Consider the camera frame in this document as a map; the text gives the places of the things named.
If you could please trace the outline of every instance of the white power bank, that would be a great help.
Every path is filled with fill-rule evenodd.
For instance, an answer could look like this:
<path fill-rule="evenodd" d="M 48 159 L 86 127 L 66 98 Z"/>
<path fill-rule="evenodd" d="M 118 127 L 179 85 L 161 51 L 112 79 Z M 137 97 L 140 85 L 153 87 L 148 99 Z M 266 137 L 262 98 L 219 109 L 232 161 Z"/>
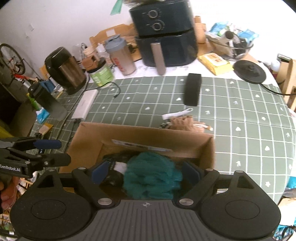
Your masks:
<path fill-rule="evenodd" d="M 89 113 L 91 105 L 93 104 L 97 94 L 98 90 L 86 91 L 83 94 L 81 100 L 79 101 L 79 104 L 76 107 L 71 119 L 80 119 L 84 121 L 87 117 L 87 114 Z"/>

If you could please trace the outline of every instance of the ribbed gray surface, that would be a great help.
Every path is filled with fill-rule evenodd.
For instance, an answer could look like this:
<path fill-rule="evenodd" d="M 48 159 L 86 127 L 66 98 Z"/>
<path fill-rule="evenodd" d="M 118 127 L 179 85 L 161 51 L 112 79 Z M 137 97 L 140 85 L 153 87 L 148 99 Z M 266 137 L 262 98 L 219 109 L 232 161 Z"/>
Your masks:
<path fill-rule="evenodd" d="M 145 203 L 122 200 L 113 209 L 100 210 L 85 230 L 65 241 L 228 240 L 206 229 L 194 211 L 179 209 L 170 200 L 147 201 L 147 207 Z"/>

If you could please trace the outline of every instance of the control dial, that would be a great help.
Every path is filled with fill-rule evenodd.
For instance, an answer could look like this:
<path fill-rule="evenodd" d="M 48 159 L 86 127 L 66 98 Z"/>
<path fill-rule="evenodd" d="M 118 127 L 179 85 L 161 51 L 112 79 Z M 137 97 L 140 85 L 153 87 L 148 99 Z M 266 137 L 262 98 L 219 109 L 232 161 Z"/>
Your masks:
<path fill-rule="evenodd" d="M 156 18 L 158 17 L 158 12 L 156 10 L 151 10 L 148 12 L 149 18 Z"/>
<path fill-rule="evenodd" d="M 152 28 L 155 30 L 155 31 L 159 31 L 163 28 L 162 24 L 161 23 L 154 23 L 152 25 Z"/>

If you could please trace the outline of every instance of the white wall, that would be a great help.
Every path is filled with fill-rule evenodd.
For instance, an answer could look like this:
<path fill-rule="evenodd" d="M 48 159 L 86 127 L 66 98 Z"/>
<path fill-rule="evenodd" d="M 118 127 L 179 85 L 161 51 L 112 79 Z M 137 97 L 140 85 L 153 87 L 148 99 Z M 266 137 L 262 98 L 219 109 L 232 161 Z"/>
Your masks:
<path fill-rule="evenodd" d="M 11 0 L 0 10 L 0 42 L 14 46 L 38 69 L 59 46 L 71 51 L 81 42 L 89 44 L 89 37 L 103 29 L 130 23 L 126 6 L 120 15 L 110 16 L 115 2 Z M 282 0 L 191 0 L 191 5 L 208 29 L 215 22 L 229 20 L 260 34 L 251 50 L 258 60 L 274 59 L 277 53 L 296 58 L 296 13 Z"/>

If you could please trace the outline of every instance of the black tumbler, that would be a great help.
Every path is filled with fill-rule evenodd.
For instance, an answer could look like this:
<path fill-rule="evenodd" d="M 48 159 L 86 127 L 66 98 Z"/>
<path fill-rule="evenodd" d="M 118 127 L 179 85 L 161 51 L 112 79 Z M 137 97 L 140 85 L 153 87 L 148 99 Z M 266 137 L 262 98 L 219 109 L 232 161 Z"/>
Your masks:
<path fill-rule="evenodd" d="M 42 85 L 37 82 L 30 86 L 29 94 L 44 109 L 50 113 L 50 117 L 58 121 L 65 119 L 67 110 L 63 107 Z"/>

